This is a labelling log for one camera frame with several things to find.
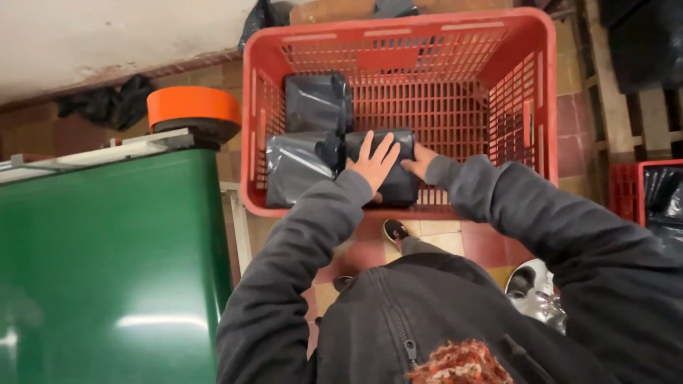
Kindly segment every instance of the green cabinet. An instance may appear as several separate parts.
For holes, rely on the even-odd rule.
[[[0,186],[0,383],[215,383],[230,294],[213,152]]]

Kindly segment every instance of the person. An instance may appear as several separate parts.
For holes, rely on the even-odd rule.
[[[463,163],[415,145],[401,165],[448,191],[465,219],[519,240],[555,274],[566,335],[517,312],[484,270],[426,245],[400,223],[405,256],[346,284],[307,358],[311,286],[352,234],[395,163],[392,135],[335,182],[304,193],[271,231],[227,301],[217,330],[220,384],[680,383],[683,262],[603,207],[520,163]]]

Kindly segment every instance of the gray sleeve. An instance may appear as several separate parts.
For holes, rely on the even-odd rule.
[[[304,193],[273,227],[221,317],[217,383],[299,383],[310,375],[301,293],[351,236],[371,198],[370,184],[346,170]]]
[[[520,163],[439,156],[426,179],[466,219],[490,223],[545,261],[561,289],[567,335],[628,382],[680,380],[683,257],[602,206],[561,191]]]

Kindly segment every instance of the red plastic crate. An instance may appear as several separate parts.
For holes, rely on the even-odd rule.
[[[643,169],[652,165],[683,165],[683,159],[614,164],[609,168],[609,210],[645,226]]]
[[[555,26],[533,8],[266,28],[244,52],[241,195],[266,203],[265,137],[285,127],[283,78],[336,70],[352,90],[354,130],[410,127],[464,161],[519,161],[557,185]],[[447,194],[422,185],[409,209],[366,217],[456,219]]]

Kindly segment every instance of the person's left hand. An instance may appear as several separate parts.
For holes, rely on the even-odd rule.
[[[370,183],[372,194],[377,196],[377,190],[385,178],[387,178],[387,174],[389,174],[393,164],[396,163],[401,147],[398,143],[395,143],[393,146],[391,145],[393,143],[393,133],[389,133],[377,147],[372,158],[370,158],[370,147],[372,146],[372,138],[374,136],[374,132],[367,132],[361,146],[358,161],[354,162],[351,159],[346,159],[346,169],[353,169],[361,174]]]

